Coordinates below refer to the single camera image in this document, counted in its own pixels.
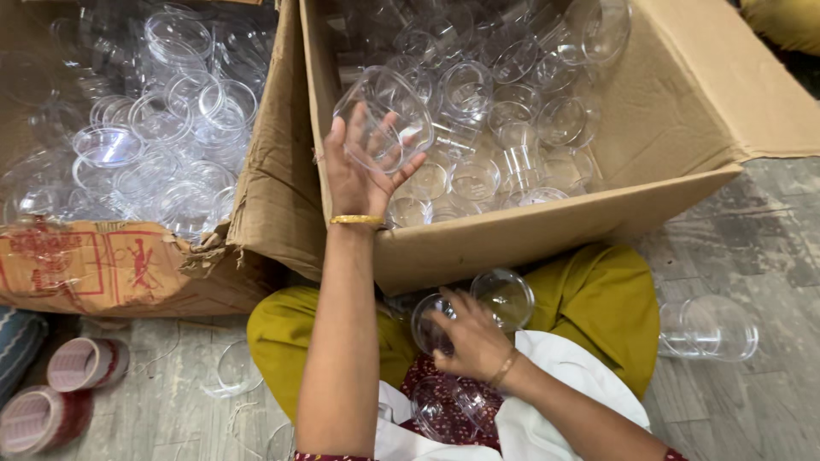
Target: blue cushion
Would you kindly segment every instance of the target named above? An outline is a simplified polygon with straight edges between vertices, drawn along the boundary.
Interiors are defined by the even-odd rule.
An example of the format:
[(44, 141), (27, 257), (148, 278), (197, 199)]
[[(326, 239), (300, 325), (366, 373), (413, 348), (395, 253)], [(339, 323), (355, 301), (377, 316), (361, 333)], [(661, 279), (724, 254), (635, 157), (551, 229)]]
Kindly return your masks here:
[(0, 407), (11, 398), (48, 333), (38, 314), (0, 306)]

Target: woman's right hand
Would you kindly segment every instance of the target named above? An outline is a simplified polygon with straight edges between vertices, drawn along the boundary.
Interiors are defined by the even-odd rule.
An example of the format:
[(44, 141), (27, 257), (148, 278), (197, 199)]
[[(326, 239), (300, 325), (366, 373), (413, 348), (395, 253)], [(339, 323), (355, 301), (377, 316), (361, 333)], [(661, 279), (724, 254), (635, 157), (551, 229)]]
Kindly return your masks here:
[(513, 351), (507, 336), (495, 324), (493, 313), (469, 294), (440, 288), (441, 294), (453, 306), (455, 319), (434, 311), (438, 324), (455, 346), (452, 357), (440, 350), (433, 351), (435, 367), (442, 372), (489, 382)]

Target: woman's left hand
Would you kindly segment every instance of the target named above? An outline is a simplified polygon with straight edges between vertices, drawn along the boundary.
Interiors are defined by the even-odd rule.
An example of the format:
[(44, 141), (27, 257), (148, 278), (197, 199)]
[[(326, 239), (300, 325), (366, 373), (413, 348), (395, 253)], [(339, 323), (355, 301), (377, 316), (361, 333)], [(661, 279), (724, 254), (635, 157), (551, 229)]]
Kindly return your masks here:
[[(409, 179), (426, 159), (424, 153), (419, 153), (391, 176), (380, 171), (368, 170), (353, 160), (344, 151), (344, 145), (360, 143), (355, 134), (362, 131), (366, 110), (364, 103), (356, 105), (350, 118), (350, 127), (345, 126), (341, 117), (334, 118), (330, 133), (325, 137), (327, 181), (333, 200), (333, 216), (383, 217), (393, 192)], [(396, 116), (395, 112), (391, 112), (385, 116), (382, 123), (392, 125)]]

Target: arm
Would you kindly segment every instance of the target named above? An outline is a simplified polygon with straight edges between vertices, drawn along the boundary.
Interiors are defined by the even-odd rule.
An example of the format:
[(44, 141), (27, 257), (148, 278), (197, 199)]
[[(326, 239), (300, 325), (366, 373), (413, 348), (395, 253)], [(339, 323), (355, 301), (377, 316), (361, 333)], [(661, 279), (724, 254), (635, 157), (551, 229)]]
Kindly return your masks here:
[[(442, 289), (456, 319), (433, 313), (455, 346), (455, 355), (434, 351), (444, 372), (492, 381), (513, 351), (489, 309), (469, 294)], [(508, 393), (534, 406), (586, 461), (661, 461), (668, 447), (642, 427), (583, 395), (519, 355), (501, 381)]]
[[(395, 189), (425, 160), (420, 154), (390, 177), (351, 160), (345, 145), (355, 148), (361, 142), (364, 111), (363, 105), (356, 106), (347, 130), (344, 121), (335, 118), (325, 138), (334, 216), (384, 216)], [(391, 123), (390, 117), (395, 114), (383, 123)], [(373, 456), (379, 405), (375, 230), (368, 224), (334, 224), (327, 232), (316, 322), (296, 413), (301, 453)]]

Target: cardboard box flap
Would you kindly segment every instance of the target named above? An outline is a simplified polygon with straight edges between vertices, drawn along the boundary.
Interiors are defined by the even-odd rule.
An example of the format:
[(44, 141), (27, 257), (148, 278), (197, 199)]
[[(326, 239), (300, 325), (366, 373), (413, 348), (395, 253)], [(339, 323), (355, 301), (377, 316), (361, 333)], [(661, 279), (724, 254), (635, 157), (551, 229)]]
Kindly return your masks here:
[(321, 278), (325, 222), (312, 164), (308, 84), (296, 2), (283, 2), (271, 71), (237, 185), (228, 244)]
[(820, 153), (817, 103), (728, 2), (633, 1), (724, 120), (735, 160)]
[(388, 295), (536, 261), (585, 242), (649, 231), (743, 171), (717, 171), (429, 226), (380, 232), (374, 277)]

